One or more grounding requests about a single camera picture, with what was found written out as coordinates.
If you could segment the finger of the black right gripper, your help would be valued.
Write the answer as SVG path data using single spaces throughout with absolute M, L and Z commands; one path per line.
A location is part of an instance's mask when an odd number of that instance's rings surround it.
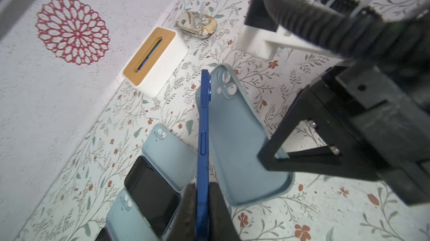
M 309 86 L 299 92 L 258 158 L 271 172 L 379 180 L 379 161 L 370 145 Z

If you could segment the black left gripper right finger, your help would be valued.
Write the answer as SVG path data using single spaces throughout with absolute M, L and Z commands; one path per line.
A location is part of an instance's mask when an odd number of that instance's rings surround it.
M 210 241 L 240 241 L 218 183 L 209 184 Z

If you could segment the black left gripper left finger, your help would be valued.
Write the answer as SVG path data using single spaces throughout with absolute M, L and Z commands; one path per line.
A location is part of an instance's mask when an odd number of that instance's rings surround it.
M 167 241 L 193 241 L 196 224 L 196 185 L 186 186 Z

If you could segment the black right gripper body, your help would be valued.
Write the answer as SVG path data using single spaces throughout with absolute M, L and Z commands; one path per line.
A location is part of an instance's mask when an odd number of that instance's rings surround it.
M 348 59 L 312 86 L 312 120 L 333 146 L 312 171 L 380 179 L 404 203 L 428 203 L 429 21 L 319 20 L 312 41 Z

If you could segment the black phone purple back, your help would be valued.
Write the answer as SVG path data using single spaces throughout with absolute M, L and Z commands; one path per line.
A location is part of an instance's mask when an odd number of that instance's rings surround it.
M 151 229 L 158 237 L 164 235 L 179 207 L 179 193 L 143 156 L 136 159 L 124 185 Z

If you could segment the pale blue phone case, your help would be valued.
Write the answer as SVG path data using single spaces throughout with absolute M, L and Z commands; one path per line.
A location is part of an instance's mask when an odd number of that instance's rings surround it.
M 182 193 L 197 169 L 197 154 L 161 124 L 150 132 L 142 154 L 178 193 Z

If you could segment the light blue phone case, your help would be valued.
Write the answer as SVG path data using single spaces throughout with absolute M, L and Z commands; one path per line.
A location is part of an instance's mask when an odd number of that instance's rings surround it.
M 270 172 L 258 154 L 269 138 L 233 68 L 219 64 L 210 74 L 208 154 L 226 201 L 253 205 L 289 191 L 292 172 Z

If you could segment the black phone blue frame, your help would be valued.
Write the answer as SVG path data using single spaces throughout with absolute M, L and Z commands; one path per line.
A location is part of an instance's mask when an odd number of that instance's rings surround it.
M 195 240 L 209 240 L 209 102 L 211 79 L 208 70 L 203 70 L 200 86 L 199 139 L 196 184 Z

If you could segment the black phone pale green case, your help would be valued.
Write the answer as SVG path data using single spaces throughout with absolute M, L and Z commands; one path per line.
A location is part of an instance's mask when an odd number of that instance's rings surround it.
M 108 230 L 106 229 L 106 227 L 103 227 L 101 229 L 101 231 L 99 232 L 99 234 L 97 235 L 95 241 L 112 241 Z

